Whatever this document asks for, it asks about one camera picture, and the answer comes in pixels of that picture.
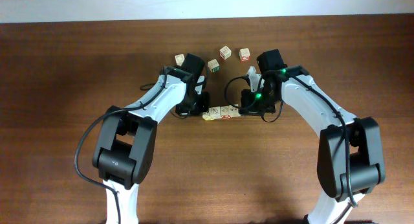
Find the wooden block green side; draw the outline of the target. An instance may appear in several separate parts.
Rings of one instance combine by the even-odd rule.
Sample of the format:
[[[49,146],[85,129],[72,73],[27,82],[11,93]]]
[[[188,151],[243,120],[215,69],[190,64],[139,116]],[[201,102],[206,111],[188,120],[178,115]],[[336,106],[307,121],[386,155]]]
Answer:
[[[220,70],[219,62],[216,59],[210,60],[208,62],[208,68],[211,73],[216,73],[217,71]]]

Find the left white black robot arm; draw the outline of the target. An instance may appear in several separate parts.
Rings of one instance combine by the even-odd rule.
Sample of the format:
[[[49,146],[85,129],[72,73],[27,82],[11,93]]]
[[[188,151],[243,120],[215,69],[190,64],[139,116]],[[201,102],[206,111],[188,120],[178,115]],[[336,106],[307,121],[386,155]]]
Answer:
[[[182,65],[163,68],[142,98],[106,111],[93,166],[107,187],[107,223],[138,223],[138,187],[149,172],[162,119],[171,110],[184,118],[208,110],[204,66],[200,57],[187,54]]]

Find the wooden block red top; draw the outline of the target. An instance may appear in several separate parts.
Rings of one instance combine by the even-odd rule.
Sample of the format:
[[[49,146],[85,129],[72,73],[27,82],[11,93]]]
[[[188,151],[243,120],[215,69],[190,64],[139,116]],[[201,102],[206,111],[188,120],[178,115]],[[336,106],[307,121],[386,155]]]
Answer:
[[[227,60],[232,55],[232,51],[228,46],[225,45],[219,49],[219,55],[223,60]]]

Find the wooden block red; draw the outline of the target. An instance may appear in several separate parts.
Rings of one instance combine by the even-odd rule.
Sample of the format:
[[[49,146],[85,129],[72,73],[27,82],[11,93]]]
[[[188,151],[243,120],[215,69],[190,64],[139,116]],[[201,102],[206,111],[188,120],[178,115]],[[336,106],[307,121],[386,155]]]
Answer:
[[[228,46],[225,45],[219,49],[219,55],[223,60],[227,60],[232,55],[232,51]]]
[[[220,107],[220,116],[221,118],[231,118],[231,108],[230,106],[221,106]]]
[[[251,58],[249,48],[243,48],[239,50],[239,58],[242,62],[249,61]]]

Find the wooden block plain leaf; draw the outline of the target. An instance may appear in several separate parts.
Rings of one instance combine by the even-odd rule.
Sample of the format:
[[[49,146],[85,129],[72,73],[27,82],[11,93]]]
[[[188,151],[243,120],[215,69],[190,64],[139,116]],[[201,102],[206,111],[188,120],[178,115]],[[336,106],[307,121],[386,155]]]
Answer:
[[[213,119],[221,119],[221,107],[211,107],[209,108],[209,114]]]

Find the wooden block plain upper-left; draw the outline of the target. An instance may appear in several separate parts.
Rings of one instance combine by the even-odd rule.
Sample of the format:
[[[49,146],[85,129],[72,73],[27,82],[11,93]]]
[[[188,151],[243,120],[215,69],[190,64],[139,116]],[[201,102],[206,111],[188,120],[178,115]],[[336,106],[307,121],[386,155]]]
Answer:
[[[183,54],[175,55],[175,62],[178,66],[181,66],[184,63],[185,56]]]

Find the wooden block blue five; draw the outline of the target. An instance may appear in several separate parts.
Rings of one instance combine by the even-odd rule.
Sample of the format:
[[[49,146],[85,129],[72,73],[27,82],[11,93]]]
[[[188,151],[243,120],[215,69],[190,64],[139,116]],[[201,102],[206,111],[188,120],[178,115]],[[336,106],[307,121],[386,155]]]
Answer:
[[[235,117],[240,117],[241,116],[241,114],[239,113],[239,109],[237,107],[238,107],[237,104],[236,104],[236,107],[229,106],[229,116],[231,118],[235,118]]]

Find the wooden block yellow side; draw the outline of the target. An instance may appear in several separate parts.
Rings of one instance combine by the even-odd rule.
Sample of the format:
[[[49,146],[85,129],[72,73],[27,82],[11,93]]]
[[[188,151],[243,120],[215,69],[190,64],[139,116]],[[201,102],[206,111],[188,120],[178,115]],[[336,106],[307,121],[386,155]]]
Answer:
[[[208,111],[202,113],[202,118],[206,121],[214,120],[214,118],[211,116],[211,114]]]

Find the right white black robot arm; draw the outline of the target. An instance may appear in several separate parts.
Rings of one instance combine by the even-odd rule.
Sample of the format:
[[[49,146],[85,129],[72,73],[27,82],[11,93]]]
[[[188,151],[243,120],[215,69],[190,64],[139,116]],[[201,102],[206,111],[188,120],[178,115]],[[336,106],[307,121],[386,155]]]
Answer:
[[[292,107],[319,138],[317,176],[322,192],[304,223],[344,223],[353,208],[386,178],[380,128],[358,118],[326,95],[302,66],[289,67],[277,49],[260,54],[258,68],[243,77],[242,115],[281,113]]]

